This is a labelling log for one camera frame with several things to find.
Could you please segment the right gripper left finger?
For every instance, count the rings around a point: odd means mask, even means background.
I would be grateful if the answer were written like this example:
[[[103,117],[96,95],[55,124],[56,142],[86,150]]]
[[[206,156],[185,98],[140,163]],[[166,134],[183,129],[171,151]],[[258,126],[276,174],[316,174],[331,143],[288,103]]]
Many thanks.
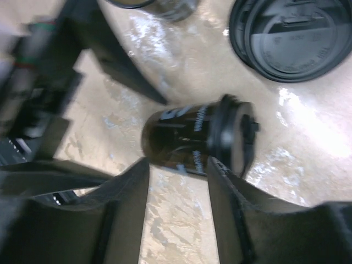
[[[1,195],[1,263],[138,263],[150,166],[85,189]]]

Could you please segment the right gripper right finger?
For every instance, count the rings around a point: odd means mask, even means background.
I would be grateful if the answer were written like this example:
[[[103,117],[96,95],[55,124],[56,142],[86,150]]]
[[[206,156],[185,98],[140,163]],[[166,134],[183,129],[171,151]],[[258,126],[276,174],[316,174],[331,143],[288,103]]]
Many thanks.
[[[351,263],[351,203],[281,200],[208,159],[220,263]]]

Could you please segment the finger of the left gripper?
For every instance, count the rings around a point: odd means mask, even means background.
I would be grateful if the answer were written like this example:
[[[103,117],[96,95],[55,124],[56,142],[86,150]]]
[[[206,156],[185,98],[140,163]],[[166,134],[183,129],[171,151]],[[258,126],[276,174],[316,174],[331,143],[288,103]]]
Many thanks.
[[[1,195],[34,197],[93,188],[113,176],[71,161],[53,159],[1,166]]]
[[[92,50],[105,74],[156,103],[168,104],[119,43],[98,1],[65,1],[58,19],[68,23],[80,50]]]

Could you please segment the dark coffee cup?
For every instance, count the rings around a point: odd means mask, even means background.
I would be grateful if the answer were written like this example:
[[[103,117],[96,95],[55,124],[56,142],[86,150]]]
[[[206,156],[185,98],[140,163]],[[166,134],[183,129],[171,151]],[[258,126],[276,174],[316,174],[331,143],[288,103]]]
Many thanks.
[[[141,148],[152,165],[180,174],[207,175],[207,145],[219,101],[154,113],[141,133]]]
[[[108,2],[119,8],[137,9],[170,22],[188,18],[200,3],[198,0],[109,0]]]

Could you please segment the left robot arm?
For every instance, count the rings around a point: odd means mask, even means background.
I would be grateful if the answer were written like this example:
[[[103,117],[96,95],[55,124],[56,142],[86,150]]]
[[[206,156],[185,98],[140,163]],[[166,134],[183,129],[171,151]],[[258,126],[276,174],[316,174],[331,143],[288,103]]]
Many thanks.
[[[113,80],[154,102],[168,101],[130,59],[97,1],[65,1],[55,18],[28,28],[1,74],[1,194],[63,205],[76,198],[76,189],[109,179],[54,159],[69,126],[63,113],[83,78],[74,69],[82,51],[93,51]]]

